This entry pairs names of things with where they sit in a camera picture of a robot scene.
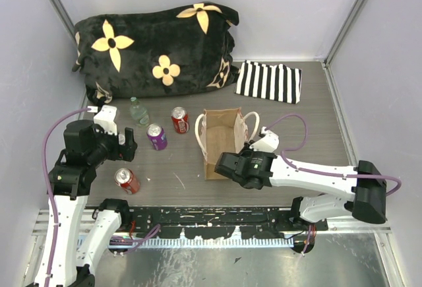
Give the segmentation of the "clear glass green-cap bottle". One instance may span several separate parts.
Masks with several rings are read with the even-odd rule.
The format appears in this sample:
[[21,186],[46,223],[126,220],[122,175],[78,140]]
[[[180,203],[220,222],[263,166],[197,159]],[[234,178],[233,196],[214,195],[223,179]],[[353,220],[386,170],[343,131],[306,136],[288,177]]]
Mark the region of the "clear glass green-cap bottle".
[[131,105],[129,108],[132,119],[137,125],[141,127],[149,126],[150,117],[146,107],[140,102],[137,97],[131,97]]

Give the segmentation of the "jute canvas tote bag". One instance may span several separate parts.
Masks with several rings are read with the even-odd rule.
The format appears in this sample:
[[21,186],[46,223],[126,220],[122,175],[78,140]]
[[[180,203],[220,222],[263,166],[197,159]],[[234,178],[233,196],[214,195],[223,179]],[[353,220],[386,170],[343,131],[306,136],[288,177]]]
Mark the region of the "jute canvas tote bag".
[[204,178],[222,180],[217,174],[217,161],[223,152],[238,153],[258,132],[257,112],[241,113],[240,108],[204,110],[195,121],[195,137],[204,158]]

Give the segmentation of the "red cola can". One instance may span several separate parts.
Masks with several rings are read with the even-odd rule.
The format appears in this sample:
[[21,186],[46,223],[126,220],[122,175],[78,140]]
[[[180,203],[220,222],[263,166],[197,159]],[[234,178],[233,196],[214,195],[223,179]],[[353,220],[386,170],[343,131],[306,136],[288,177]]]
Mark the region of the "red cola can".
[[189,116],[185,108],[174,108],[171,112],[171,119],[177,133],[185,134],[189,131]]
[[115,183],[129,195],[134,195],[140,190],[140,182],[128,168],[120,168],[116,171]]

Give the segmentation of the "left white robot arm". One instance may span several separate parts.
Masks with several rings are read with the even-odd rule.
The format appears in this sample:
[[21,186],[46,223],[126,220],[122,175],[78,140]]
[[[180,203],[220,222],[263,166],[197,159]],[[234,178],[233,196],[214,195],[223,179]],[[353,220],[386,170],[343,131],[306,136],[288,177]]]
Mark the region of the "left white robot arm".
[[133,221],[123,199],[104,199],[93,228],[78,244],[80,223],[97,168],[106,160],[130,162],[137,143],[125,128],[125,141],[92,120],[67,124],[64,149],[47,175],[49,220],[44,252],[32,286],[94,286],[95,270],[113,234],[128,230]]

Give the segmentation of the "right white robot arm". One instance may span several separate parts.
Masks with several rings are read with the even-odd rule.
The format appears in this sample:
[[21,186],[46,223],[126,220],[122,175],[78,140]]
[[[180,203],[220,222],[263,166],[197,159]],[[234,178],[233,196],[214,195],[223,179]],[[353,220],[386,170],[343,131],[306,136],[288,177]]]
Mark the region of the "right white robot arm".
[[338,216],[369,224],[386,222],[386,179],[372,162],[323,166],[245,148],[222,153],[214,171],[245,189],[295,187],[318,192],[316,197],[294,198],[289,222],[296,230]]

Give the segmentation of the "purple soda can right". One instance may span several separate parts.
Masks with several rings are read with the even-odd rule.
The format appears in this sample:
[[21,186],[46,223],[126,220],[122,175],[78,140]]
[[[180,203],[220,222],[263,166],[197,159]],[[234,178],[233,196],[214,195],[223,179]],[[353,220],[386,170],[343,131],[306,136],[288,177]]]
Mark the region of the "purple soda can right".
[[149,125],[146,134],[155,150],[163,150],[167,147],[166,134],[161,125],[157,123]]

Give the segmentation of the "black white striped cloth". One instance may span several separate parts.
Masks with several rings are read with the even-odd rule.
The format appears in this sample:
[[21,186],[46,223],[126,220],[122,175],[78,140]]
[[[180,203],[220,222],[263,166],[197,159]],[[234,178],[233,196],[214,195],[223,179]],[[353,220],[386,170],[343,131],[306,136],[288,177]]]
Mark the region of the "black white striped cloth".
[[301,100],[302,70],[284,64],[244,61],[234,93],[287,104]]

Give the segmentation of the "black floral plush blanket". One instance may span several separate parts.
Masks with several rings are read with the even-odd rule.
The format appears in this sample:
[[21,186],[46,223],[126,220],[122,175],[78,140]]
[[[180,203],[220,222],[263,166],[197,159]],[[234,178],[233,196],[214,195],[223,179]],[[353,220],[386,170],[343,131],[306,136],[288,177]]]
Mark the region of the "black floral plush blanket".
[[237,80],[229,29],[238,24],[236,10],[211,2],[91,16],[75,24],[73,71],[95,106],[219,90]]

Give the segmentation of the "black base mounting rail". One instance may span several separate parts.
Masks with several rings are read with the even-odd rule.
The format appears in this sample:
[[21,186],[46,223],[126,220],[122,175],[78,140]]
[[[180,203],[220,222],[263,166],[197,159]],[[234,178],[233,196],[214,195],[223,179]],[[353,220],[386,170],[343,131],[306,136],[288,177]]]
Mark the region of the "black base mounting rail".
[[236,230],[241,239],[286,238],[288,232],[303,233],[303,223],[294,224],[290,211],[279,207],[123,207],[100,205],[95,212],[109,209],[121,215],[120,232],[130,232],[134,239],[143,238],[159,225],[162,239],[230,238]]

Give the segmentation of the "left aluminium frame post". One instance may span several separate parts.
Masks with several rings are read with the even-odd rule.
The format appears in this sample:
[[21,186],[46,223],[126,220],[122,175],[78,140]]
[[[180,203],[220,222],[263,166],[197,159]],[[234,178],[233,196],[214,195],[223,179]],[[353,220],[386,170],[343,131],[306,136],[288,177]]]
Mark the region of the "left aluminium frame post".
[[72,39],[75,38],[74,32],[74,24],[64,7],[64,4],[61,0],[49,0],[52,4],[55,12],[57,13],[58,17],[60,18],[61,22],[63,23],[63,26],[65,27],[66,31],[69,33],[69,35],[72,37]]

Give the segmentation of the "aluminium frame post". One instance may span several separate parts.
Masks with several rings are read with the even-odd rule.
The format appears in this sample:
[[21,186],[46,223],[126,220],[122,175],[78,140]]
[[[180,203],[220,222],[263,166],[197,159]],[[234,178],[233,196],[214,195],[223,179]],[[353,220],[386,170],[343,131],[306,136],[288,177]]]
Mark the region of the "aluminium frame post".
[[354,22],[357,20],[360,12],[363,10],[363,7],[365,6],[365,3],[367,0],[355,0],[347,17],[345,22],[342,24],[342,27],[340,28],[334,43],[330,47],[330,50],[328,51],[328,54],[326,58],[322,61],[324,67],[328,67],[333,59],[335,58],[338,50],[340,49],[341,45],[343,44],[346,36],[348,35],[349,31],[351,30]]
[[63,26],[65,27],[66,31],[69,33],[69,35],[72,37],[72,39],[75,38],[74,32],[74,24],[64,7],[64,4],[61,0],[49,0],[52,4],[55,12],[57,13],[58,17],[60,18],[61,22],[63,23]]

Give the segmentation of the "right aluminium frame post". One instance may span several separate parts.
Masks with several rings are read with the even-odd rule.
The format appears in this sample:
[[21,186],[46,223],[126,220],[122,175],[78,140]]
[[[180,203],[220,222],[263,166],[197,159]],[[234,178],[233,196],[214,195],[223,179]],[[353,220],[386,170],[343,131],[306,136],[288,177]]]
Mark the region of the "right aluminium frame post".
[[342,27],[340,28],[334,43],[330,47],[330,50],[328,51],[328,54],[326,58],[322,61],[324,67],[328,67],[333,59],[335,58],[338,50],[340,49],[341,45],[343,44],[346,36],[348,35],[349,31],[351,30],[354,22],[357,20],[360,12],[363,10],[363,7],[365,6],[365,3],[367,0],[355,0],[347,17],[345,22],[342,24]]

